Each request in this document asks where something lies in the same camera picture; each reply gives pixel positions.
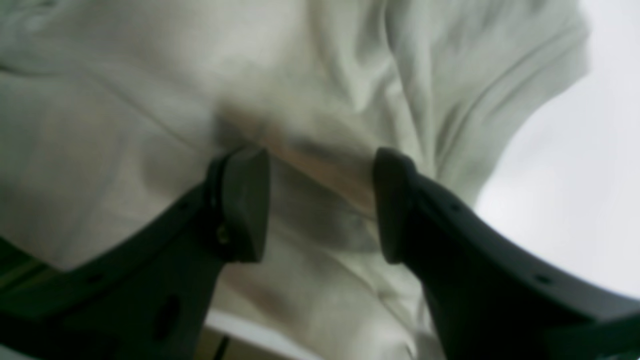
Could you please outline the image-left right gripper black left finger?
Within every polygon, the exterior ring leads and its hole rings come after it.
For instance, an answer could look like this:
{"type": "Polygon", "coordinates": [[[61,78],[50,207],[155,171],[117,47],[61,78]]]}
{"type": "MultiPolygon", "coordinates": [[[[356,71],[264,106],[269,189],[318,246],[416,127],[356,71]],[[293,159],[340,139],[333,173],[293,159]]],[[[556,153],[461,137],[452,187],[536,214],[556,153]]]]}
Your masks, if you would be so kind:
{"type": "Polygon", "coordinates": [[[243,146],[138,233],[71,271],[1,240],[1,344],[36,360],[190,360],[227,264],[263,258],[270,156],[243,146]]]}

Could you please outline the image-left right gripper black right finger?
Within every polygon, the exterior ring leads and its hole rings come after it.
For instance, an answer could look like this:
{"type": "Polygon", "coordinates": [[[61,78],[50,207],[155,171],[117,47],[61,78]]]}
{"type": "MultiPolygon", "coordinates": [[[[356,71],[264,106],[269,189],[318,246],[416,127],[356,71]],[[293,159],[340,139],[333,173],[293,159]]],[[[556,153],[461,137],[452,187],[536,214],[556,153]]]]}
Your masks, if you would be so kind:
{"type": "Polygon", "coordinates": [[[383,256],[418,278],[448,360],[637,360],[639,301],[505,239],[397,150],[372,170],[383,256]]]}

